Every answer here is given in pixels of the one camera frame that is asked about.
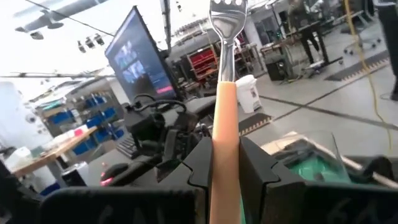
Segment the computer monitor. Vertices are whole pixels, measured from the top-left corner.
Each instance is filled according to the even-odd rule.
[[[122,23],[105,56],[131,103],[142,93],[156,99],[180,98],[137,6]]]

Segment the wooden handle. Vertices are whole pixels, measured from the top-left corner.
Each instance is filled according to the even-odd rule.
[[[218,82],[213,124],[210,224],[240,224],[238,101],[234,82]]]

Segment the workbench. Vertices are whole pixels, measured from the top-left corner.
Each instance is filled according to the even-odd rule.
[[[24,164],[23,166],[11,170],[12,174],[14,174],[16,177],[22,177],[24,175],[32,173],[33,171],[41,167],[47,166],[50,169],[52,175],[57,180],[58,184],[61,187],[66,187],[67,185],[62,179],[62,170],[57,164],[57,158],[62,154],[68,153],[69,151],[74,149],[79,143],[88,138],[90,134],[92,134],[96,130],[97,127],[92,127],[79,136],[67,139],[66,141],[55,146],[53,149],[47,151],[43,156],[34,158],[30,163]]]
[[[302,139],[315,145],[321,152],[324,152],[325,154],[328,154],[331,157],[335,157],[335,153],[332,152],[331,149],[328,149],[325,146],[321,145],[319,142],[315,142],[314,140],[309,139],[305,135],[298,134],[295,131],[289,132],[281,139],[269,142],[269,143],[261,146],[261,149],[266,151],[268,154],[273,155],[273,154],[276,154],[277,152],[284,150],[285,147],[288,146],[289,144],[292,144],[292,143],[302,140]],[[358,164],[357,162],[352,161],[351,159],[348,159],[345,156],[340,155],[340,157],[346,167],[350,167],[350,168],[356,169],[356,170],[362,169],[361,164]],[[375,181],[377,181],[380,185],[383,185],[386,187],[391,187],[391,188],[398,188],[397,182],[394,182],[393,180],[390,180],[387,177],[384,177],[380,174],[373,173],[373,179]]]

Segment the floor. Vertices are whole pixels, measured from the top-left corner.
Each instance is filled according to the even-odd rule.
[[[375,22],[362,32],[362,36],[377,37],[381,27]],[[335,30],[325,37],[329,58],[344,56],[344,64],[330,65],[317,77],[279,85],[267,75],[257,79],[257,90],[261,98],[264,113],[274,119],[270,124],[248,135],[256,144],[263,145],[283,135],[296,131],[309,136],[323,136],[327,144],[332,145],[333,137],[341,154],[349,156],[372,156],[385,154],[398,156],[398,103],[381,98],[388,98],[392,90],[394,75],[390,66],[386,66],[371,76],[376,89],[379,112],[385,123],[374,112],[374,103],[369,80],[364,75],[343,82],[325,81],[324,79],[340,70],[359,62],[357,55],[345,55],[344,46],[353,41],[352,36],[340,34]],[[365,57],[386,49],[380,43],[375,49],[365,51]],[[240,120],[250,114],[240,113]],[[392,150],[389,150],[387,131],[392,136]]]

